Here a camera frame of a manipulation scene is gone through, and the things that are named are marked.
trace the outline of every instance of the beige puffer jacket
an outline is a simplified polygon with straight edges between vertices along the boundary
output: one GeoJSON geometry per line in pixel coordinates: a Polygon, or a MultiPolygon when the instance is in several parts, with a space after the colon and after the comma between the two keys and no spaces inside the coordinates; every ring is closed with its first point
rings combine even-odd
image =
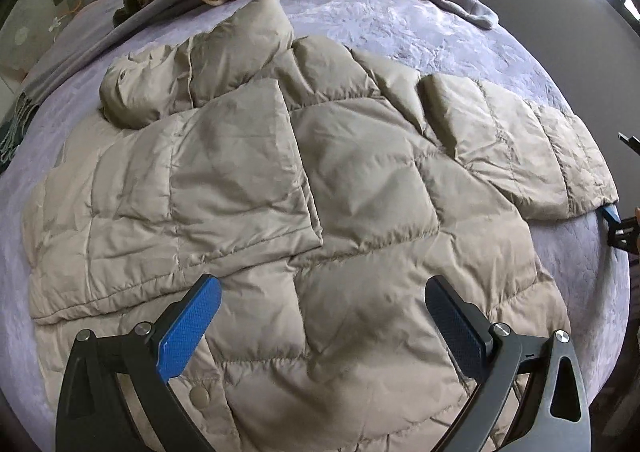
{"type": "Polygon", "coordinates": [[[212,273],[222,306],[170,385],[219,452],[430,450],[472,383],[427,279],[519,333],[569,330],[524,219],[617,198],[574,115],[294,41],[278,0],[116,60],[101,96],[111,122],[76,127],[24,212],[47,392],[77,331],[128,332],[212,273]]]}

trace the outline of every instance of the bed cover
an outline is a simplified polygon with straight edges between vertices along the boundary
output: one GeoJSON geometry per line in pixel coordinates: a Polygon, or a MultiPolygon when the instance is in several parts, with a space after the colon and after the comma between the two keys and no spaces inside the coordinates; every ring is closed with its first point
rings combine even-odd
{"type": "MultiPolygon", "coordinates": [[[[93,6],[112,13],[119,0],[93,6]]],[[[44,394],[28,313],[28,266],[20,213],[31,188],[56,162],[73,126],[98,108],[98,86],[113,58],[150,43],[175,44],[212,29],[248,0],[200,7],[148,26],[100,55],[42,104],[14,161],[0,175],[0,388],[36,444],[53,450],[54,411],[44,394]]],[[[524,98],[568,108],[540,64],[501,26],[480,30],[427,0],[282,0],[297,36],[322,34],[350,47],[392,57],[423,73],[490,80],[524,98]]],[[[561,223],[532,223],[536,251],[556,279],[591,402],[620,353],[628,318],[629,270],[609,248],[602,219],[590,213],[561,223]]]]}

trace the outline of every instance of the gray wall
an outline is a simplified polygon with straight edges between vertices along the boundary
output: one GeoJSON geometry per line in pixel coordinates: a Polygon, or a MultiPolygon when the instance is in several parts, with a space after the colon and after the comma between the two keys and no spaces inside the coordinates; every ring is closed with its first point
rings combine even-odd
{"type": "Polygon", "coordinates": [[[551,75],[591,130],[618,186],[620,214],[640,206],[640,37],[605,0],[481,0],[551,75]]]}

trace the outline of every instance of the jacket button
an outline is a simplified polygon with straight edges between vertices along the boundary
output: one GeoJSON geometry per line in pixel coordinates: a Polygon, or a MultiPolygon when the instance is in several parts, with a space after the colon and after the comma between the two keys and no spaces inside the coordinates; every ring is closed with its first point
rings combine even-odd
{"type": "Polygon", "coordinates": [[[202,410],[209,406],[209,391],[198,385],[198,387],[193,387],[189,392],[189,399],[191,400],[191,405],[198,410],[202,410]]]}

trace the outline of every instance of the silver bolt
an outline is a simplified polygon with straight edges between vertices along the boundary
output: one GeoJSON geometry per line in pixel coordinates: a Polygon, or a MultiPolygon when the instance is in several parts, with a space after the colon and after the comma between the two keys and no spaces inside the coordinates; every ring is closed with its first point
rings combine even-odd
{"type": "Polygon", "coordinates": [[[506,337],[511,333],[511,328],[504,322],[498,322],[497,324],[494,324],[494,333],[501,337],[506,337]]]}
{"type": "Polygon", "coordinates": [[[91,338],[91,331],[88,329],[81,329],[76,335],[76,340],[78,342],[86,342],[91,338]]]}
{"type": "Polygon", "coordinates": [[[151,323],[150,322],[140,322],[136,324],[136,327],[133,328],[133,331],[136,332],[136,335],[140,335],[141,337],[148,335],[151,333],[151,323]]]}
{"type": "Polygon", "coordinates": [[[569,342],[569,333],[559,329],[558,331],[556,331],[556,338],[560,340],[563,344],[566,344],[567,342],[569,342]]]}

